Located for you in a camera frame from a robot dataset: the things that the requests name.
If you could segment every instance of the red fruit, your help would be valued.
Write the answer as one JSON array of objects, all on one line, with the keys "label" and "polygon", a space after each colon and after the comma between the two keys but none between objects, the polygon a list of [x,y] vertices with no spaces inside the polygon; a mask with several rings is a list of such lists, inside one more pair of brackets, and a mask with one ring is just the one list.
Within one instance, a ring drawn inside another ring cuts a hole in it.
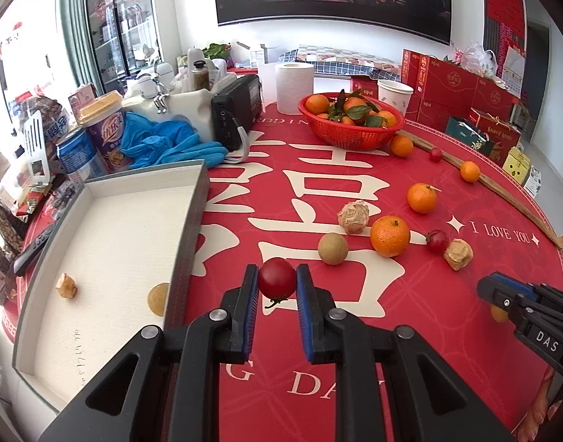
[{"label": "red fruit", "polygon": [[436,229],[427,234],[427,247],[435,254],[443,254],[450,244],[450,238],[443,231]]},{"label": "red fruit", "polygon": [[429,159],[433,162],[440,162],[442,156],[443,154],[439,148],[433,148],[429,153]]},{"label": "red fruit", "polygon": [[272,308],[285,301],[296,290],[296,272],[282,257],[272,257],[263,263],[257,276],[257,287],[266,298],[272,300]]}]

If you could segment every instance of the fruit basket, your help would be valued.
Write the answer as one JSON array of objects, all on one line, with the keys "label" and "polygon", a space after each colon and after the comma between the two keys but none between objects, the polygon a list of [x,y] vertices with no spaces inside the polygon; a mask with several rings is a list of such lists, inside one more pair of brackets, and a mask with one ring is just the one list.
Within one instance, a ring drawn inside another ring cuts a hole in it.
[{"label": "fruit basket", "polygon": [[[321,93],[329,100],[335,101],[339,93]],[[398,122],[391,128],[369,128],[367,126],[351,126],[343,123],[335,123],[328,119],[318,117],[306,110],[305,103],[311,95],[303,98],[298,103],[298,109],[306,117],[312,132],[325,143],[337,146],[344,150],[369,151],[375,150],[381,144],[388,142],[396,131],[404,129],[404,116],[395,107],[378,101],[374,98],[365,97],[374,103],[382,111],[389,111],[396,116]]]}]

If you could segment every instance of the curtain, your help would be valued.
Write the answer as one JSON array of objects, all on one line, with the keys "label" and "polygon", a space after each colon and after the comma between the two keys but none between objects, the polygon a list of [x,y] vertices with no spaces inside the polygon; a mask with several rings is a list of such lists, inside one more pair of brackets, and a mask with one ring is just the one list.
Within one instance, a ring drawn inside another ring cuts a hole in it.
[{"label": "curtain", "polygon": [[104,93],[89,38],[85,0],[56,0],[56,21],[64,38],[74,80],[78,85],[93,83],[98,95]]}]

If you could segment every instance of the glass cabinet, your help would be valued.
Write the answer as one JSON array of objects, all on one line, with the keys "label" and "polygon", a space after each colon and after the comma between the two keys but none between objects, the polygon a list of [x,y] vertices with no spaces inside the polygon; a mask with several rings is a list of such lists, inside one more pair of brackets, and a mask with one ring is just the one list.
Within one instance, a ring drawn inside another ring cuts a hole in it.
[{"label": "glass cabinet", "polygon": [[158,56],[151,0],[85,0],[91,44],[106,92],[123,93],[124,80]]}]

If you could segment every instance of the white star print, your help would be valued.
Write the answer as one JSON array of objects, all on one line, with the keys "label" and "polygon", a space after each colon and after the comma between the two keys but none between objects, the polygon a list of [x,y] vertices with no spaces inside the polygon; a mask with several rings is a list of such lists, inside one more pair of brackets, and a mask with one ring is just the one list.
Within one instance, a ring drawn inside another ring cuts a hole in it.
[{"label": "white star print", "polygon": [[465,226],[465,224],[462,224],[461,222],[459,222],[453,214],[451,215],[451,221],[447,221],[447,224],[452,225],[453,228],[456,231],[458,231],[458,234],[459,234],[459,230],[462,229]]}]

